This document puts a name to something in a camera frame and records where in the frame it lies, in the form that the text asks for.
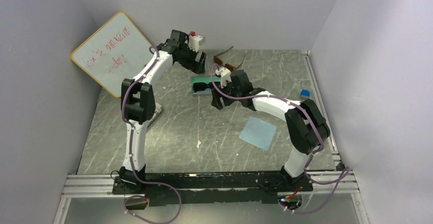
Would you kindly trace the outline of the black sunglasses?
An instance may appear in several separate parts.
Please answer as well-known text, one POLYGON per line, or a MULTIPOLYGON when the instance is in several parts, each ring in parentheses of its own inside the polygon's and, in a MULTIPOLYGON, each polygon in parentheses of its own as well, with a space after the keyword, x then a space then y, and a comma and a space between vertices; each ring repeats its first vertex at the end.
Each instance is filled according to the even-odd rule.
POLYGON ((207 89, 212 89, 212 88, 213 88, 212 82, 210 82, 210 83, 204 83, 204 82, 193 83, 193 93, 205 91, 207 89))

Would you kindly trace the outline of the green lined glasses case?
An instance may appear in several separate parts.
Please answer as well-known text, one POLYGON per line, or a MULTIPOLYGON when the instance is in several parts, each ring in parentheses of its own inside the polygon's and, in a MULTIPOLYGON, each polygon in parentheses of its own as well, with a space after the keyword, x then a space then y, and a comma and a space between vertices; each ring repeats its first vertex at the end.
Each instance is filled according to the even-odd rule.
POLYGON ((213 88, 211 76, 194 76, 191 77, 191 94, 192 95, 211 95, 213 88))

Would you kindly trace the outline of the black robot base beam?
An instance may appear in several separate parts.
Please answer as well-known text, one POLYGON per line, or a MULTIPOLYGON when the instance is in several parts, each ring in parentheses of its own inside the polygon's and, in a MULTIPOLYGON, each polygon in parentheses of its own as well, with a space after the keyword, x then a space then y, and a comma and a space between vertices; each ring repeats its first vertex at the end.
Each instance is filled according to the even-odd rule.
POLYGON ((312 183, 301 174, 292 178, 284 170, 208 173, 139 173, 121 170, 114 178, 114 195, 143 195, 151 207, 171 204, 261 202, 276 203, 289 195, 311 192, 312 183))

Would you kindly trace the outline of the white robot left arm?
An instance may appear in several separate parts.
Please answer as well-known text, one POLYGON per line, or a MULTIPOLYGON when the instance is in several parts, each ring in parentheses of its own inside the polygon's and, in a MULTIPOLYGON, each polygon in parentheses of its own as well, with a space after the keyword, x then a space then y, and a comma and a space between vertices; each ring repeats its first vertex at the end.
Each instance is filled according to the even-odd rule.
POLYGON ((194 31, 172 30, 170 37, 151 46, 153 56, 142 71, 121 84, 121 114, 127 126, 125 159, 119 178, 133 193, 145 189, 145 137, 156 112, 153 86, 175 63, 196 74, 205 72, 206 53, 200 50, 205 38, 194 31))

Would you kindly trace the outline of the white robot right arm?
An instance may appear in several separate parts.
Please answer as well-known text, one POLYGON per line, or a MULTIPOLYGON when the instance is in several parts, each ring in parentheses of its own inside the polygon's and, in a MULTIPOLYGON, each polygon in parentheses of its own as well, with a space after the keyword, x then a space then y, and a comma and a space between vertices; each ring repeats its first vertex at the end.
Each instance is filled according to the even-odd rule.
POLYGON ((215 66, 213 76, 220 78, 218 84, 211 80, 211 105, 218 110, 240 102, 245 108, 270 114, 286 123, 292 152, 281 169, 281 186, 288 191, 300 184, 306 175, 315 153, 323 150, 330 129, 317 104, 311 100, 293 101, 255 88, 244 70, 230 71, 215 66))

